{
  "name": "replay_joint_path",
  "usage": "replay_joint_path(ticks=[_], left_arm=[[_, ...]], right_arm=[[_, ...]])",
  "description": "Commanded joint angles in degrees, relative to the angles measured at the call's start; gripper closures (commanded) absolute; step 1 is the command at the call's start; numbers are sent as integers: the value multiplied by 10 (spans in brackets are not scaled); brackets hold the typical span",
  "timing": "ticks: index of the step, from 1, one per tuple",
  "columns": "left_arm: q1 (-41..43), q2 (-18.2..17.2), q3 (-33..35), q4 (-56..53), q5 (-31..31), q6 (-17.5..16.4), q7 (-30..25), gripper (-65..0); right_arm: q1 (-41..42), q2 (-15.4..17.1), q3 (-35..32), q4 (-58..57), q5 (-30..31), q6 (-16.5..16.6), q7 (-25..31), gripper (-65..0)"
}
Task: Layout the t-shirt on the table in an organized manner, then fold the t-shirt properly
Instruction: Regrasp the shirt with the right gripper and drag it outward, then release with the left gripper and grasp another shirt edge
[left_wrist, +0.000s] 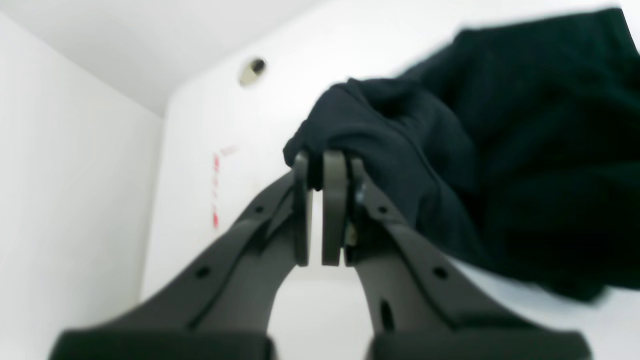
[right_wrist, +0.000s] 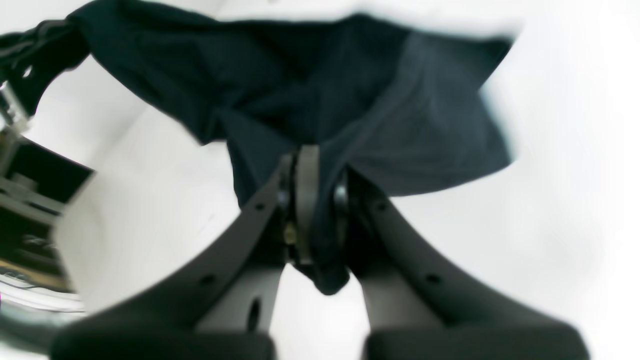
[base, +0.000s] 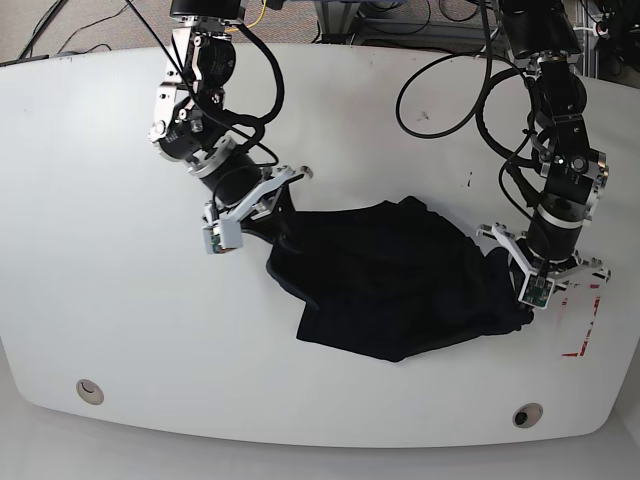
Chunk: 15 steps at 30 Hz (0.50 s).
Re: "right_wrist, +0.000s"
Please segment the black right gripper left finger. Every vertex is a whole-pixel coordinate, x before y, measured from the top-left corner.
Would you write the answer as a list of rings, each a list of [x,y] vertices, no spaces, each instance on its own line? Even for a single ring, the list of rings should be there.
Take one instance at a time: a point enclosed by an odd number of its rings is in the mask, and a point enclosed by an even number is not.
[[[275,360],[269,336],[286,264],[313,268],[319,148],[282,157],[213,244],[132,298],[63,330],[52,360]]]

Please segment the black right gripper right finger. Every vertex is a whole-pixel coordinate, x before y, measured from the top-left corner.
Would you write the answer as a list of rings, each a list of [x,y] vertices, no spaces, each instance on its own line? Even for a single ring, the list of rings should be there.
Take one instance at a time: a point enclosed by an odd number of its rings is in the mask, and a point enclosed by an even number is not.
[[[364,360],[588,360],[580,333],[494,290],[439,253],[355,171],[336,189],[349,225],[346,265],[370,333]]]

